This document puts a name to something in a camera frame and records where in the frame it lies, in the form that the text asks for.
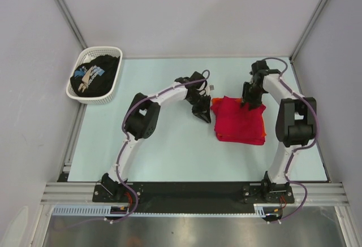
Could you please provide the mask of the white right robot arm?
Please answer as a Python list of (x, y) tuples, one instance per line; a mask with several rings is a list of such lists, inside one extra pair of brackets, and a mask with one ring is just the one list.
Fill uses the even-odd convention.
[(274, 160), (259, 185), (244, 190), (247, 200), (256, 195), (256, 202), (293, 203), (289, 178), (296, 153), (314, 146), (318, 136), (317, 104), (313, 97), (295, 92), (283, 79), (283, 71), (271, 69), (268, 59), (251, 65), (251, 80), (243, 84), (242, 107), (261, 107), (262, 96), (270, 94), (279, 105), (275, 134), (279, 142)]

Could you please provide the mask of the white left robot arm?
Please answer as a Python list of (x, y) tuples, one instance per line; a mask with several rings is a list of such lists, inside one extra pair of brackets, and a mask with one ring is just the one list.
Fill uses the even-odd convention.
[(195, 71), (190, 77), (180, 77), (167, 88), (154, 94), (138, 93), (134, 96), (122, 121), (124, 140), (111, 169), (103, 174), (94, 191), (93, 198), (105, 201), (120, 201), (125, 193), (138, 198), (127, 185), (128, 170), (142, 142), (156, 130), (161, 108), (174, 102), (186, 100), (191, 105), (192, 115), (210, 124), (209, 70)]

